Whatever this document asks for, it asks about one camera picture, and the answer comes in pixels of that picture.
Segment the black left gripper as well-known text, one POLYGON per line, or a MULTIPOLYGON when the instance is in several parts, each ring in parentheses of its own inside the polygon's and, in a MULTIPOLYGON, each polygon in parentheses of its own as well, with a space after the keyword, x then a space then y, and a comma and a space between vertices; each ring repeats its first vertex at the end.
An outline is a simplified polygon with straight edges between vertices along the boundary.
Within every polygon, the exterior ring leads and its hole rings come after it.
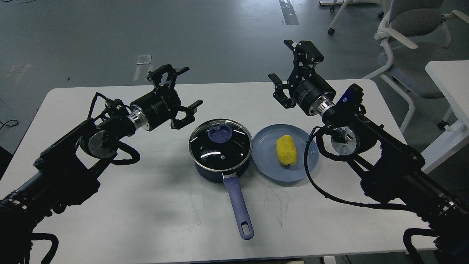
POLYGON ((189 106, 182 106, 181 99, 174 90, 177 77, 189 70, 189 67, 162 65, 148 71, 147 80, 153 84, 153 91, 130 104, 130 120, 136 130, 143 128, 152 131, 168 120, 171 121, 172 129, 179 130, 195 121, 197 108, 204 102, 197 100, 189 106), (185 117, 177 119, 178 112, 185 113, 185 117))

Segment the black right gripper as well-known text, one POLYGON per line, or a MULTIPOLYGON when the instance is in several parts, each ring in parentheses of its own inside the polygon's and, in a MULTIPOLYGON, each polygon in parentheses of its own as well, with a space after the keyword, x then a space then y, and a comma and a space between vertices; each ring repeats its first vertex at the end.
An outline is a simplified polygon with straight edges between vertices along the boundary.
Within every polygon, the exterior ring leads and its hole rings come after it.
POLYGON ((311 41, 302 40, 297 43, 283 40, 283 43, 293 52, 293 70, 288 78, 288 85, 278 75, 268 74, 268 78, 274 83, 273 97, 285 109, 294 108, 298 104, 306 115, 317 115, 321 97, 333 100, 336 95, 333 87, 313 69, 324 61, 324 55, 311 41), (285 89, 288 89, 291 98, 287 97, 285 89))

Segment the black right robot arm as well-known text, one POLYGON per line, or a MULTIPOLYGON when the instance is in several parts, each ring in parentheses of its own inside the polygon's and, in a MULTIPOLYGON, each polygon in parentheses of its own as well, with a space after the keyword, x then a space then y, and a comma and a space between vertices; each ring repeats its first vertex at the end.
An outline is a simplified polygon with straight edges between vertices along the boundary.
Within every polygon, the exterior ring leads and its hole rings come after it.
POLYGON ((321 189, 326 199, 342 204, 413 212, 428 224, 428 229, 409 228, 403 243, 415 264, 423 260, 412 244, 413 236, 434 237, 437 249, 459 264, 468 263, 468 205, 422 172, 425 160, 414 148, 402 143, 365 116, 362 87, 353 83, 337 103, 336 92, 315 71, 324 56, 311 41, 284 40, 293 52, 293 69, 286 83, 274 73, 273 97, 285 109, 299 106, 308 116, 320 115, 323 126, 314 127, 306 142, 303 163, 306 175, 308 152, 315 142, 320 154, 330 160, 345 162, 360 177, 365 196, 375 203, 351 202, 321 189))

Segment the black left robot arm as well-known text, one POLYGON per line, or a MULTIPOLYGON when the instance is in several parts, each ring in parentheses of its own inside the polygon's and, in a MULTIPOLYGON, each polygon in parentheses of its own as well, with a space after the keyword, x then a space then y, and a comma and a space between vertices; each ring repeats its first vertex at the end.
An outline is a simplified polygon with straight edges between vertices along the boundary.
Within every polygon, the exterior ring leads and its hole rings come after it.
POLYGON ((139 162, 139 152, 122 142, 123 137, 133 136, 139 128, 152 131, 166 121, 176 130, 194 122, 203 101, 183 106, 175 90, 177 77, 188 70, 162 65, 148 72, 153 90, 129 105, 95 93, 87 119, 45 149, 34 162, 37 173, 1 200, 2 264, 28 264, 33 241, 41 240, 51 242, 42 264, 52 261, 57 237, 34 229, 44 218, 94 195, 100 187, 98 178, 109 165, 139 162))

